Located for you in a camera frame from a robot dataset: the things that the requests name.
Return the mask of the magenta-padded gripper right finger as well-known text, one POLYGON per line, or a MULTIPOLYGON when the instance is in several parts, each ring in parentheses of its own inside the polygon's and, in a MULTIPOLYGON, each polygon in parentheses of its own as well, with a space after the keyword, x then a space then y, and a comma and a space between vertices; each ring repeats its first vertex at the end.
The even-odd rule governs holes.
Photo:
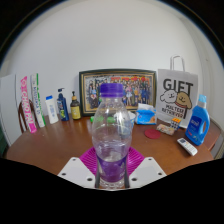
POLYGON ((129 149, 125 187, 140 188, 166 176, 153 157, 144 157, 134 148, 129 149))

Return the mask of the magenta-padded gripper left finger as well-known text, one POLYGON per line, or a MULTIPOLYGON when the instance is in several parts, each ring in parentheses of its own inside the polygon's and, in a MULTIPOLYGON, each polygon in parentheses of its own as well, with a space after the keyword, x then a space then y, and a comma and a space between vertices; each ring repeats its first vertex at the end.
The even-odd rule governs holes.
POLYGON ((96 186, 97 157, 94 148, 90 148, 78 157, 71 157, 58 176, 84 188, 96 186))

